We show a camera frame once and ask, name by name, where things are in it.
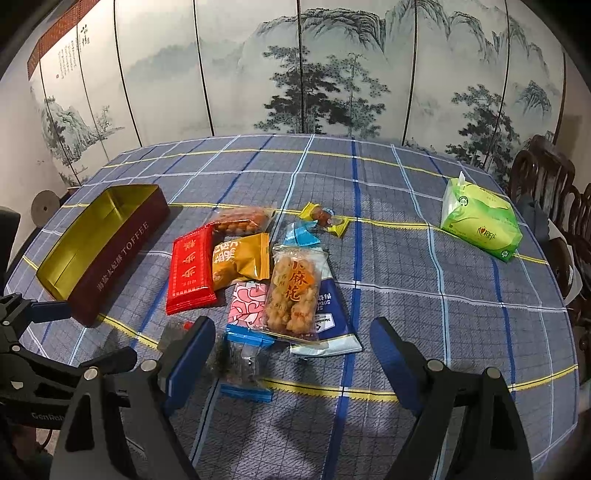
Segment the tablecloth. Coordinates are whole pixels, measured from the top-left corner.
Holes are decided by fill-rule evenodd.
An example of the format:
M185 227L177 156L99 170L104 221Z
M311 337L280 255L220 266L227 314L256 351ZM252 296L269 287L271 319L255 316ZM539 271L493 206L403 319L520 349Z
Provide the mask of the tablecloth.
M449 177L498 194L478 168L389 144L321 135L238 135L187 140L122 153L91 178L39 233L8 282L8 292L50 300L35 277L60 235L103 189L157 183L171 215L113 286L104 320L84 329L74 320L31 325L22 344L77 365L131 345L140 360L157 358L172 242L200 226L216 206L274 205L273 241L283 238L307 202L353 219L342 239L323 246L363 352L304 361L276 346L262 357L275 390L270 404L219 394L200 379L171 422L202 479L381 479L412 428L369 342L369 325L385 316L426 358L453 369L498 367L509 383L534 468L576 425L578 376L564 304L527 226L518 255L500 262L441 231L441 197ZM223 330L232 289L205 314ZM453 437L450 429L449 439ZM127 432L141 463L141 438ZM453 442L444 445L441 465Z

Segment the cable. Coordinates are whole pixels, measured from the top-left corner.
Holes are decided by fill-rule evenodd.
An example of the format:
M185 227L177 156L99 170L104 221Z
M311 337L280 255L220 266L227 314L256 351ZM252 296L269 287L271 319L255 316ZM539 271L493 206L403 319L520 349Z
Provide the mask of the cable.
M45 447L47 446L47 444L51 440L52 435L53 435L53 430L50 430L49 433L47 434L47 438L45 439L45 442L43 442L43 444L41 445L41 450L45 450Z

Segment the brand label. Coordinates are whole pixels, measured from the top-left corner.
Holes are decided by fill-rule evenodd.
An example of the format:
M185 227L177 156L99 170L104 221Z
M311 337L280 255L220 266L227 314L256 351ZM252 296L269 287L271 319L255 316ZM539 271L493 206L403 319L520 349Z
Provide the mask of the brand label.
M43 415L41 413L33 413L31 412L31 417L33 417L36 420L60 420L60 421L64 421L64 417L61 415L52 415L51 413L48 413L47 415Z
M314 321L316 323L317 333L324 332L335 326L335 320L332 318L331 313L317 313L314 315Z
M478 233L489 240L492 240L494 237L496 237L494 233L492 233L490 230L487 230L486 227L483 226L478 229Z

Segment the blue candy wrapper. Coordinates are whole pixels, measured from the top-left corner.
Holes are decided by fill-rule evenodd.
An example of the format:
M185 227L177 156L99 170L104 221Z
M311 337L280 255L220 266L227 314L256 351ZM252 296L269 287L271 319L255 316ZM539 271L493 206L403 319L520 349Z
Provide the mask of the blue candy wrapper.
M317 220L311 222L299 220L291 223L287 227L283 245L294 245L297 247L312 247L313 245L318 245L320 240L310 233L310 230L312 230L317 223Z
M229 347L228 369L220 392L233 398L257 402L270 402L273 390L258 381L258 354L269 348L275 339L261 332L254 332L238 325L226 325Z

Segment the green tissue pack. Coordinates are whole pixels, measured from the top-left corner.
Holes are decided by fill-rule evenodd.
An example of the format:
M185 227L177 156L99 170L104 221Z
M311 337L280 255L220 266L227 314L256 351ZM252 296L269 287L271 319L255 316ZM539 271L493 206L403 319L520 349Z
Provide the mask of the green tissue pack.
M443 196L441 229L508 262L523 234L509 202L466 181L450 179Z

